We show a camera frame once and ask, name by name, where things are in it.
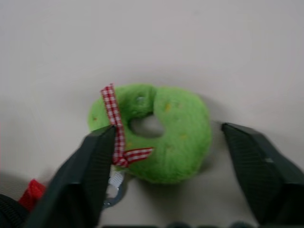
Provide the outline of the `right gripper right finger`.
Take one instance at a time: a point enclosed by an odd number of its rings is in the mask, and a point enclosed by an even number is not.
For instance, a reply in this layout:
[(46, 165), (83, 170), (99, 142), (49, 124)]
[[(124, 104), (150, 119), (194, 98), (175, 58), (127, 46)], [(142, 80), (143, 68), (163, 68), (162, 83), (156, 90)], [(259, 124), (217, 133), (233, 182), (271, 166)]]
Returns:
[(257, 222), (271, 226), (303, 226), (304, 172), (262, 133), (223, 123), (236, 178)]

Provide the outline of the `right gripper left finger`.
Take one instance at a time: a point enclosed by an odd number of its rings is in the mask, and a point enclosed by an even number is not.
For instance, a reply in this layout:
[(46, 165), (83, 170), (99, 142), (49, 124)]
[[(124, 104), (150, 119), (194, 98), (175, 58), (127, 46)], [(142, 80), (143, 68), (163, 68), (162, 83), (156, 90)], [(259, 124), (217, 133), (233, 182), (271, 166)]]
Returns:
[(115, 127), (88, 134), (49, 183), (26, 228), (94, 228), (106, 196)]

